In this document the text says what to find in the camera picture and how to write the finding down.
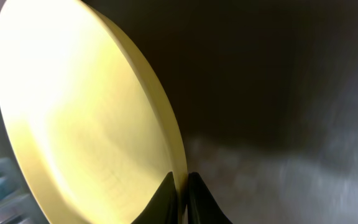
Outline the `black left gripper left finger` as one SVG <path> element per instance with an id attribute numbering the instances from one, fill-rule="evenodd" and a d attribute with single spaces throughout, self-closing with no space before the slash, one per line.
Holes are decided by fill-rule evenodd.
<path id="1" fill-rule="evenodd" d="M 173 172 L 169 172 L 150 202 L 132 224 L 177 224 L 178 202 Z"/>

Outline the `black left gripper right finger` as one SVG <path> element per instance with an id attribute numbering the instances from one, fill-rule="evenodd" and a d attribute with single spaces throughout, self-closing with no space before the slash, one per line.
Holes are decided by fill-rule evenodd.
<path id="1" fill-rule="evenodd" d="M 197 172 L 188 175 L 188 223 L 232 224 Z"/>

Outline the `yellow round plate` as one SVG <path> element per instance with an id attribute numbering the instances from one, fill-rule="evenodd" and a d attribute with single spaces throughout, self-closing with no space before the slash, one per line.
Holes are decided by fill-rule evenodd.
<path id="1" fill-rule="evenodd" d="M 8 0 L 0 108 L 50 223 L 131 223 L 166 175 L 185 207 L 185 150 L 170 102 L 131 39 L 82 1 Z"/>

